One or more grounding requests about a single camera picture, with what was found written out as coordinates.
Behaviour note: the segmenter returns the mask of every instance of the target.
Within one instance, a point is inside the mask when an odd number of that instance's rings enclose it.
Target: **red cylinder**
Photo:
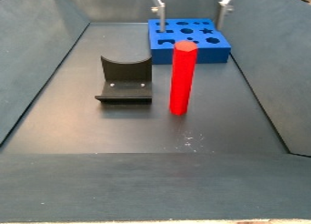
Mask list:
[[[175,115],[187,112],[196,55],[197,47],[193,42],[180,41],[175,44],[169,89],[169,112]]]

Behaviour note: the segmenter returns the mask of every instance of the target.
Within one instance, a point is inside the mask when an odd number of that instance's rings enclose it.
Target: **black bracket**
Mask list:
[[[152,103],[152,59],[133,63],[117,63],[101,56],[104,85],[100,96],[104,103]]]

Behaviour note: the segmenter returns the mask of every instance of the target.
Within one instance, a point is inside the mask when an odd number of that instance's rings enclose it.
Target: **gray floor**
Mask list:
[[[100,56],[149,56],[145,24],[92,24],[1,153],[286,153],[232,59],[196,65],[188,113],[169,105],[169,66],[153,66],[153,104],[107,106]]]

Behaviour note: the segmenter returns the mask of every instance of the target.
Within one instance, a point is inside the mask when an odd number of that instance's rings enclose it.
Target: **gray wall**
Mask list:
[[[311,219],[310,167],[290,155],[5,155],[0,221]]]
[[[87,26],[65,0],[0,0],[0,142]]]
[[[72,0],[92,22],[145,22],[156,18],[152,0]],[[220,0],[163,0],[167,18],[213,18]]]
[[[311,7],[299,0],[233,5],[223,28],[233,57],[290,151],[311,155]]]

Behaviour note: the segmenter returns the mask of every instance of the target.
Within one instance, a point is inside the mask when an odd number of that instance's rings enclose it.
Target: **blue foam block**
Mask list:
[[[157,19],[148,20],[152,64],[172,62],[173,44],[188,40],[197,45],[199,64],[225,63],[231,46],[208,18],[167,19],[167,31],[160,32]]]

